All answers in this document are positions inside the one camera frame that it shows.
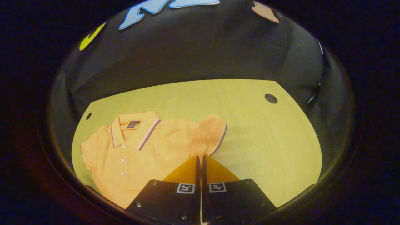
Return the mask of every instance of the orange polo shirt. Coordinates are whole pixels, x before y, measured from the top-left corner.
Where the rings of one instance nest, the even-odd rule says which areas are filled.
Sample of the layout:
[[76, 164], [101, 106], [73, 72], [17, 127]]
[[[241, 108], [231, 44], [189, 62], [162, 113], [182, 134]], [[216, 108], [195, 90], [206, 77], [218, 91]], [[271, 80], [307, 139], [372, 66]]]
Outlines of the orange polo shirt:
[[212, 155], [226, 124], [210, 114], [201, 122], [160, 120], [156, 112], [118, 115], [81, 144], [86, 168], [103, 196], [126, 209], [151, 179], [162, 180], [189, 158]]

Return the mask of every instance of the black fabric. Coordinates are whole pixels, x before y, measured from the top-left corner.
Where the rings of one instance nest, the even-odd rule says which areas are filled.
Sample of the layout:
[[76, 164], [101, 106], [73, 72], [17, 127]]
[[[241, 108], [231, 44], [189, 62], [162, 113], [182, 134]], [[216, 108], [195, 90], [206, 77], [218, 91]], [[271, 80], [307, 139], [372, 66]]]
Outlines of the black fabric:
[[73, 133], [88, 105], [138, 88], [204, 79], [275, 80], [306, 110], [322, 76], [318, 41], [280, 13], [277, 24], [254, 13], [253, 6], [242, 0], [165, 6], [118, 30], [126, 9], [83, 51], [77, 43], [58, 75], [65, 80], [57, 79], [52, 94], [55, 138], [68, 162], [72, 165]]
[[324, 49], [324, 59], [321, 86], [306, 111], [321, 146], [321, 175], [333, 168], [335, 160], [346, 150], [354, 123], [354, 99], [344, 80], [346, 74], [327, 49]]

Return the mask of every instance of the shirt sleeve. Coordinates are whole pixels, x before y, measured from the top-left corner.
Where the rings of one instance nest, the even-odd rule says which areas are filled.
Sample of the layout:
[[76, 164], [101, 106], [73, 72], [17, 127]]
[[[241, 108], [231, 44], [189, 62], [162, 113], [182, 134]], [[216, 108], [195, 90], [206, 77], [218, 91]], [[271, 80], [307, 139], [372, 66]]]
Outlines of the shirt sleeve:
[[226, 123], [219, 116], [208, 115], [194, 132], [189, 156], [202, 157], [216, 152], [225, 137], [226, 128]]
[[90, 138], [80, 145], [82, 159], [85, 162], [86, 169], [92, 170], [92, 166], [96, 161], [98, 151], [98, 133], [94, 133]]

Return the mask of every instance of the shirt collar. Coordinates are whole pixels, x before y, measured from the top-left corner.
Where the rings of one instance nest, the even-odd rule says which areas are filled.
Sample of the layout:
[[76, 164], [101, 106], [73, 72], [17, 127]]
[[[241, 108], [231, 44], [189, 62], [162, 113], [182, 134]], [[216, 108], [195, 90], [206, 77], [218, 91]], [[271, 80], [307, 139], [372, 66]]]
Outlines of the shirt collar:
[[[140, 123], [133, 128], [127, 128], [132, 121], [140, 121]], [[137, 150], [141, 150], [159, 121], [160, 119], [155, 111], [117, 115], [111, 124], [114, 148], [126, 143]], [[124, 130], [135, 130], [134, 137], [132, 135], [125, 137]]]

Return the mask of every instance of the light wood surface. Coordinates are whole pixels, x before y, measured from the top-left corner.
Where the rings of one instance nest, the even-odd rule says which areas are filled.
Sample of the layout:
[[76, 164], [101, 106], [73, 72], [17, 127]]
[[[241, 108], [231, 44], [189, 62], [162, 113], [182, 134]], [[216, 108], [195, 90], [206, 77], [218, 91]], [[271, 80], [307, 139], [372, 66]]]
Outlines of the light wood surface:
[[[272, 94], [278, 103], [268, 102]], [[156, 111], [160, 119], [183, 117], [202, 122], [220, 116], [227, 132], [213, 158], [239, 179], [253, 179], [279, 207], [315, 184], [321, 172], [321, 149], [301, 108], [275, 81], [198, 80], [142, 88], [92, 102], [72, 143], [77, 177], [99, 191], [86, 170], [80, 144], [118, 114]]]

